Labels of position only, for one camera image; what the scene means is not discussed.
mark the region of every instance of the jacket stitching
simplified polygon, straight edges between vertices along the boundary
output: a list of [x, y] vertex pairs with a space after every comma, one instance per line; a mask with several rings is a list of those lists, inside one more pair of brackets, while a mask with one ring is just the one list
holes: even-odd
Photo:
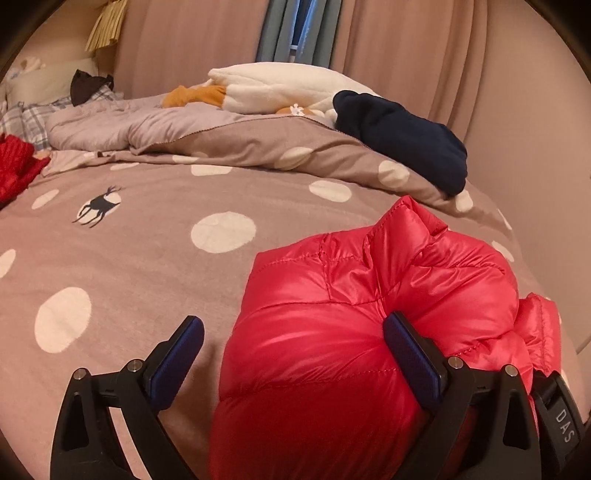
[[305, 385], [330, 384], [330, 383], [340, 382], [343, 380], [351, 380], [352, 378], [361, 377], [363, 375], [386, 374], [386, 373], [394, 373], [397, 371], [398, 371], [398, 368], [386, 368], [383, 370], [366, 370], [364, 372], [357, 372], [356, 374], [352, 374], [352, 375], [348, 375], [346, 377], [340, 377], [340, 378], [331, 378], [331, 379], [326, 379], [326, 380], [310, 380], [310, 381], [298, 382], [298, 383], [294, 383], [294, 384], [290, 384], [290, 385], [265, 385], [264, 387], [261, 387], [261, 388], [246, 390], [244, 392], [234, 393], [234, 394], [230, 394], [230, 395], [224, 395], [223, 398], [220, 398], [220, 401], [233, 400], [235, 398], [242, 398], [242, 397], [246, 397], [249, 395], [254, 395], [256, 393], [259, 393], [259, 392], [262, 392], [265, 390], [278, 390], [280, 388], [295, 388], [295, 387], [302, 387]]

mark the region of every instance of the red knit garment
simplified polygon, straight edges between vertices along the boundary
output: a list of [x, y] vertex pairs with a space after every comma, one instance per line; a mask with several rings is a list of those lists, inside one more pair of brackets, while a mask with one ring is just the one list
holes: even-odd
[[31, 144], [0, 134], [0, 206], [22, 193], [49, 163], [49, 158], [37, 160], [34, 153]]

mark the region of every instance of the quilted puffer fabric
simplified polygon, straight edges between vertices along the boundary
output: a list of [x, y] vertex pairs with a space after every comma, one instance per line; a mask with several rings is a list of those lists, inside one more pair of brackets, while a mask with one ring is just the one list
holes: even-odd
[[402, 311], [470, 367], [560, 371], [554, 304], [520, 300], [501, 254], [409, 197], [373, 227], [257, 256], [226, 347], [215, 480], [389, 480], [421, 411], [382, 333]]

